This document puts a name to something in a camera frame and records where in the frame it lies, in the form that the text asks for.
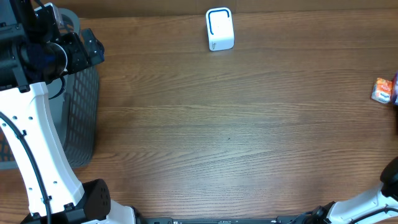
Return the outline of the small orange packet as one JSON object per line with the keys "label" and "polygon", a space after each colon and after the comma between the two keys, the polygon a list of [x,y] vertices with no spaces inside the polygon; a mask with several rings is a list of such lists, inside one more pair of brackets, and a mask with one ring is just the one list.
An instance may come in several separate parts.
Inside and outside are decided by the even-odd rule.
{"label": "small orange packet", "polygon": [[390,103],[392,96],[392,82],[390,80],[385,80],[383,78],[377,78],[371,98],[380,103]]}

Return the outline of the purple red pad package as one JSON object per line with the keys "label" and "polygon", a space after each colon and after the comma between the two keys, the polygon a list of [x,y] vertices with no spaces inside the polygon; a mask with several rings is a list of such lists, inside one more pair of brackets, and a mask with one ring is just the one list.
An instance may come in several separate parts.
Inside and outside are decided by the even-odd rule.
{"label": "purple red pad package", "polygon": [[391,102],[393,105],[398,105],[398,72],[396,72],[392,80]]}

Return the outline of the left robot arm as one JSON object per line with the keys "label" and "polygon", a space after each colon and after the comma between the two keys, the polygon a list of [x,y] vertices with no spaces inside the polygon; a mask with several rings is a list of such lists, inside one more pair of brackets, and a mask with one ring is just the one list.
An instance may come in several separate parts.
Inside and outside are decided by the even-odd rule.
{"label": "left robot arm", "polygon": [[48,84],[104,61],[90,29],[60,33],[53,4],[1,2],[1,129],[29,201],[25,223],[137,223],[132,207],[111,199],[105,181],[82,183],[53,123]]}

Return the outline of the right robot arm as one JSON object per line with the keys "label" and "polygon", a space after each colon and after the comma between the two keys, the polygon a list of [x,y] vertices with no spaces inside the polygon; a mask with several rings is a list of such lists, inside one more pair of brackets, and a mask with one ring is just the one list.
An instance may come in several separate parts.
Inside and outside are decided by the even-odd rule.
{"label": "right robot arm", "polygon": [[381,183],[354,198],[331,202],[313,211],[304,223],[377,223],[397,216],[397,159],[384,168]]}

